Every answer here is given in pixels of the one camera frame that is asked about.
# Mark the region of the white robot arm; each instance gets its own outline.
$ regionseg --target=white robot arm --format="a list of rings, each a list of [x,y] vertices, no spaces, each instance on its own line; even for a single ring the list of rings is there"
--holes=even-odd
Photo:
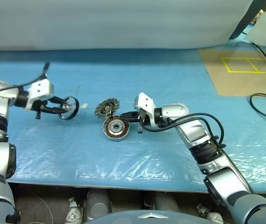
[[[37,119],[41,112],[58,114],[61,119],[73,118],[79,109],[79,102],[73,97],[60,99],[53,95],[53,85],[47,79],[47,63],[42,74],[34,81],[17,86],[11,86],[0,81],[0,224],[18,224],[20,216],[15,209],[12,191],[6,182],[16,170],[16,147],[8,143],[7,123],[10,106],[22,107],[26,111],[37,112]],[[22,86],[31,84],[29,91]],[[46,107],[47,101],[60,104],[60,107]]]
[[[253,194],[249,183],[223,150],[224,136],[219,143],[213,136],[208,123],[207,132],[196,115],[189,114],[185,105],[175,104],[156,108],[153,100],[143,92],[135,99],[134,108],[140,110],[139,121],[143,129],[158,132],[175,127],[178,135],[188,147],[196,160],[201,172],[206,175],[204,183],[211,197],[230,211],[236,224],[263,224],[266,223],[266,199]],[[143,122],[150,120],[152,127],[147,128]]]

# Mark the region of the copper coil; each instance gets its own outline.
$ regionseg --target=copper coil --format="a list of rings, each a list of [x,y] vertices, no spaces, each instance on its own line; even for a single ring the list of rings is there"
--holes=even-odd
[[[104,123],[104,131],[105,134],[112,139],[120,139],[124,138],[128,133],[130,125],[127,121],[119,118],[118,116],[114,116],[108,118]]]
[[[95,109],[97,118],[107,118],[113,115],[119,108],[119,100],[116,98],[108,98],[98,104]]]

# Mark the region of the yellow tape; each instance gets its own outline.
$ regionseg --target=yellow tape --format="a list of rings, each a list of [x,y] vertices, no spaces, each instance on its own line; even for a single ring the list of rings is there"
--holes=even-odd
[[[229,68],[229,66],[227,65],[225,59],[237,59],[237,60],[247,60],[251,66],[255,69],[255,71],[234,71],[234,70],[231,70]],[[224,64],[224,66],[226,67],[227,69],[227,72],[229,73],[255,73],[255,74],[266,74],[266,71],[259,71],[257,69],[257,67],[253,64],[253,62],[251,60],[265,60],[264,58],[262,57],[221,57],[221,60]]]

